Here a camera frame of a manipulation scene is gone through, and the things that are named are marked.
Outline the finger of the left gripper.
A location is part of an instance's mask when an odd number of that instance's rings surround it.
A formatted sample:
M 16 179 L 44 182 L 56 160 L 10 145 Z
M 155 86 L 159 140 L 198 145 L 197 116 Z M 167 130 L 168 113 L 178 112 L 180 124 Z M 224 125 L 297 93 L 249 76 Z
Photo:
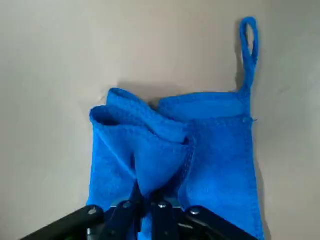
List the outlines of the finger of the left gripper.
M 153 240 L 255 240 L 207 208 L 196 205 L 183 211 L 166 200 L 150 203 Z
M 144 198 L 133 185 L 130 198 L 104 211 L 97 205 L 85 206 L 27 236 L 24 240 L 137 240 L 141 230 Z

